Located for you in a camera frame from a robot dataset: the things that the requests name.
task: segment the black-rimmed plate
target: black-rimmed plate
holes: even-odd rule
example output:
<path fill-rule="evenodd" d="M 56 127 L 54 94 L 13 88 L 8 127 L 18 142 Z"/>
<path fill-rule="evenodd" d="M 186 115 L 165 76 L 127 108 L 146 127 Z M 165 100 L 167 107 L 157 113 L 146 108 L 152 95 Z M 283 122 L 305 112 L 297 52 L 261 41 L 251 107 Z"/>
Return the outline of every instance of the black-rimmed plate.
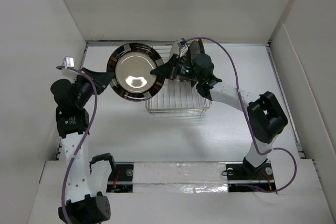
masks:
<path fill-rule="evenodd" d="M 133 102 L 155 96 L 163 86 L 164 78 L 150 74 L 163 64 L 154 48 L 141 43 L 128 43 L 118 47 L 110 56 L 107 71 L 115 73 L 110 85 L 121 97 Z"/>

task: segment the purple cable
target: purple cable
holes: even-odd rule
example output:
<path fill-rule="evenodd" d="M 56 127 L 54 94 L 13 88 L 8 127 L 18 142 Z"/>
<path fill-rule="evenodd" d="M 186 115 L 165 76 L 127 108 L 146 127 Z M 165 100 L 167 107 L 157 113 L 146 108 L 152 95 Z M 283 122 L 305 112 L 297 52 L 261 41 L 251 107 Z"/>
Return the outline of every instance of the purple cable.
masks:
<path fill-rule="evenodd" d="M 244 114 L 244 117 L 245 117 L 245 120 L 246 120 L 246 123 L 247 123 L 247 126 L 248 126 L 248 129 L 250 131 L 250 134 L 251 134 L 251 137 L 252 137 L 252 141 L 253 141 L 253 144 L 256 148 L 256 151 L 259 155 L 261 156 L 264 156 L 264 155 L 267 155 L 268 153 L 270 153 L 271 151 L 276 151 L 276 150 L 279 150 L 279 151 L 284 151 L 286 152 L 293 160 L 293 163 L 294 163 L 294 174 L 291 178 L 291 180 L 285 184 L 283 187 L 280 187 L 279 189 L 276 189 L 274 191 L 263 191 L 263 193 L 277 193 L 281 190 L 284 190 L 285 188 L 287 188 L 290 184 L 292 184 L 292 182 L 294 181 L 295 177 L 296 177 L 296 174 L 297 174 L 297 163 L 296 163 L 296 160 L 295 160 L 295 157 L 293 156 L 293 154 L 291 154 L 288 150 L 284 149 L 284 148 L 280 148 L 280 147 L 276 147 L 276 148 L 272 148 L 264 153 L 260 152 L 259 150 L 259 147 L 257 145 L 257 141 L 254 137 L 254 134 L 253 134 L 253 130 L 252 130 L 252 127 L 251 127 L 251 124 L 249 122 L 249 119 L 248 119 L 248 115 L 247 115 L 247 112 L 245 110 L 245 106 L 244 106 L 244 101 L 243 101 L 243 98 L 242 98 L 242 95 L 240 93 L 240 88 L 239 88 L 239 81 L 238 81 L 238 73 L 237 73 L 237 69 L 236 69 L 236 66 L 233 62 L 233 59 L 231 57 L 231 55 L 229 54 L 229 52 L 220 44 L 218 43 L 217 41 L 213 40 L 213 39 L 210 39 L 210 38 L 207 38 L 207 37 L 194 37 L 194 38 L 190 38 L 190 39 L 187 39 L 186 41 L 189 42 L 191 40 L 195 40 L 195 39 L 206 39 L 206 40 L 209 40 L 213 43 L 215 43 L 216 45 L 218 45 L 220 48 L 223 49 L 223 51 L 227 54 L 227 56 L 229 57 L 230 61 L 231 61 L 231 64 L 232 64 L 232 67 L 233 67 L 233 71 L 235 72 L 235 77 L 236 77 L 236 87 L 237 87 L 237 91 L 238 91 L 238 97 L 239 97 L 239 102 L 240 102 L 240 105 L 242 107 L 242 111 L 243 111 L 243 114 Z M 255 186 L 251 186 L 251 185 L 244 185 L 246 187 L 250 187 L 252 189 L 254 189 Z"/>
<path fill-rule="evenodd" d="M 62 69 L 64 68 L 64 66 L 57 66 L 56 67 L 57 69 Z M 97 111 L 97 103 L 98 103 L 98 94 L 97 94 L 97 89 L 96 89 L 96 86 L 94 85 L 92 79 L 86 75 L 85 73 L 82 73 L 81 71 L 75 69 L 75 68 L 68 68 L 69 70 L 73 71 L 73 72 L 76 72 L 80 75 L 82 75 L 85 79 L 87 79 L 90 84 L 92 85 L 92 88 L 93 88 L 93 93 L 94 93 L 94 107 L 93 107 L 93 113 L 92 113 L 92 117 L 91 117 L 91 120 L 89 122 L 89 125 L 87 127 L 87 129 L 85 130 L 84 132 L 84 135 L 82 137 L 82 139 L 80 140 L 75 152 L 73 153 L 74 156 L 77 155 L 77 153 L 79 152 L 85 138 L 87 137 L 87 135 L 89 134 L 89 131 L 90 131 L 90 128 L 92 126 L 92 123 L 93 123 L 93 119 L 95 118 L 96 116 L 96 111 Z M 66 186 L 67 186 L 67 181 L 68 181 L 68 177 L 69 177 L 69 173 L 70 173 L 70 169 L 72 167 L 72 164 L 74 163 L 74 158 L 72 157 L 71 160 L 70 160 L 70 163 L 68 165 L 68 168 L 67 168 L 67 171 L 65 172 L 65 176 L 64 176 L 64 180 L 63 180 L 63 185 L 62 185 L 62 194 L 61 194 L 61 205 L 62 205 L 62 212 L 63 212 L 63 215 L 64 215 L 64 218 L 65 220 L 67 221 L 68 224 L 72 224 L 69 216 L 68 216 L 68 213 L 66 211 L 66 208 L 65 208 L 65 191 L 66 191 Z"/>

